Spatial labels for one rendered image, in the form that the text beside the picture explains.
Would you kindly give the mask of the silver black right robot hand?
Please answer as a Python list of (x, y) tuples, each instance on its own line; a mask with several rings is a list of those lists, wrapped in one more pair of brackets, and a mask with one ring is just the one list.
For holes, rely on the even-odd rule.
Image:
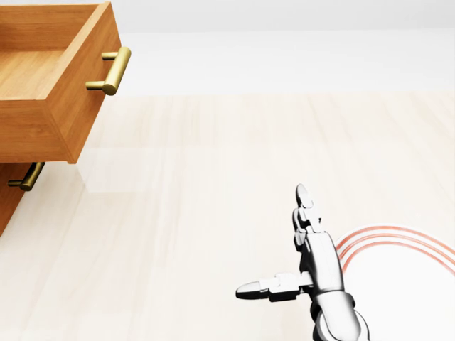
[(243, 300), (291, 301), (302, 293), (310, 297), (343, 291), (338, 254), (330, 234), (321, 225), (321, 215), (303, 184), (296, 187), (297, 208), (292, 212), (294, 246), (301, 254), (298, 274), (281, 273), (273, 278), (241, 285), (235, 297)]

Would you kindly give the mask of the white plate with red rings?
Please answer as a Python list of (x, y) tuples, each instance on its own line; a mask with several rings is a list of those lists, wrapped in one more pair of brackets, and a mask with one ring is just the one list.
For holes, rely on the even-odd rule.
[(351, 230), (336, 249), (371, 341), (455, 341), (455, 249), (391, 224)]

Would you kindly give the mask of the closed wooden drawer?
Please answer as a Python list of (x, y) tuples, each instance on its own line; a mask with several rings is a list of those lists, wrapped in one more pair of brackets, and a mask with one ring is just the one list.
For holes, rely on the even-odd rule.
[(22, 180), (32, 163), (0, 163), (0, 236), (25, 193), (9, 187), (9, 180)]

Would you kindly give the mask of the open wooden drawer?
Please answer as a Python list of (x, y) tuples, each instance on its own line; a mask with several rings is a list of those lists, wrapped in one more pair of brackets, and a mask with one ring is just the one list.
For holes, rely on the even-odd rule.
[(75, 163), (122, 46), (110, 2), (0, 5), (0, 163)]

